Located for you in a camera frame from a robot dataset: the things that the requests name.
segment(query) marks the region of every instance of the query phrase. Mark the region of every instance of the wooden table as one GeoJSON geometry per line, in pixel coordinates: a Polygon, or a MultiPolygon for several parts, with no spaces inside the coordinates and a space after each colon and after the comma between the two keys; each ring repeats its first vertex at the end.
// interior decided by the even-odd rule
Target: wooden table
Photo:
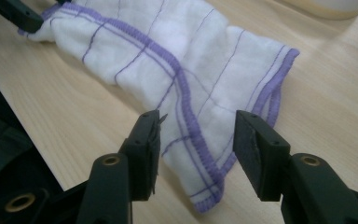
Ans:
{"type": "MultiPolygon", "coordinates": [[[[233,24],[301,51],[282,86],[276,130],[292,153],[324,158],[358,190],[358,17],[327,21],[272,0],[209,2],[233,24]]],[[[32,3],[39,11],[49,5],[32,3]]],[[[144,112],[54,44],[26,40],[1,17],[0,90],[64,189],[86,180],[97,157],[116,152],[144,112]]],[[[134,223],[283,223],[280,204],[258,201],[238,164],[222,202],[205,215],[163,162],[159,173],[157,194],[134,204],[134,223]]]]}

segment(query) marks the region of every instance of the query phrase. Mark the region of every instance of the white container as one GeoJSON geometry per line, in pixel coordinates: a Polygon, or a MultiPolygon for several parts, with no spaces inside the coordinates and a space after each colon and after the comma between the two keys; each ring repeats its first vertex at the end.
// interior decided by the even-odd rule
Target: white container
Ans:
{"type": "Polygon", "coordinates": [[[346,20],[358,15],[358,0],[283,0],[330,20],[346,20]]]}

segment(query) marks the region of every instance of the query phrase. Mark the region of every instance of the table surface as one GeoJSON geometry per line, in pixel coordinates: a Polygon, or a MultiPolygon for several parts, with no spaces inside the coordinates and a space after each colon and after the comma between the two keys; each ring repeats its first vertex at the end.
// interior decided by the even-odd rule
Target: table surface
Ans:
{"type": "MultiPolygon", "coordinates": [[[[32,4],[40,11],[50,2],[32,4]]],[[[324,158],[358,190],[358,17],[323,20],[273,0],[208,2],[233,25],[301,51],[282,86],[276,130],[292,153],[324,158]]],[[[64,189],[86,180],[96,158],[117,152],[144,112],[55,44],[29,41],[1,17],[0,90],[64,189]]],[[[204,215],[163,162],[156,189],[133,204],[134,223],[283,223],[280,203],[258,201],[237,163],[222,202],[204,215]]]]}

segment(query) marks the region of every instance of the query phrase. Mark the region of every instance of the black object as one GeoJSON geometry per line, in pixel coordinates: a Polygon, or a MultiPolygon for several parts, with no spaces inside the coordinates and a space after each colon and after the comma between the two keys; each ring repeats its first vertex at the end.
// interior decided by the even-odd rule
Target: black object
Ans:
{"type": "MultiPolygon", "coordinates": [[[[58,0],[60,4],[70,2],[58,0]]],[[[35,33],[43,19],[20,0],[0,0],[0,14],[25,32],[35,33]]]]}
{"type": "Polygon", "coordinates": [[[358,224],[358,192],[323,159],[299,153],[257,115],[237,111],[234,152],[261,201],[282,199],[287,224],[358,224]]]}
{"type": "Polygon", "coordinates": [[[0,223],[132,223],[131,202],[148,200],[155,186],[163,119],[157,110],[143,114],[120,151],[97,159],[89,180],[64,193],[8,195],[0,201],[0,223]]]}

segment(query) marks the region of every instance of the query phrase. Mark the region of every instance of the dish towel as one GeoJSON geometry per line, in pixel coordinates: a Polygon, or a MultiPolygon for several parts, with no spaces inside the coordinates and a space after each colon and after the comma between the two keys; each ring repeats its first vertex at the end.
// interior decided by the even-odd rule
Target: dish towel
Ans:
{"type": "Polygon", "coordinates": [[[168,114],[161,157],[203,213],[222,198],[236,158],[236,110],[270,125],[298,50],[228,26],[202,0],[77,0],[43,13],[34,41],[55,41],[146,110],[168,114]]]}

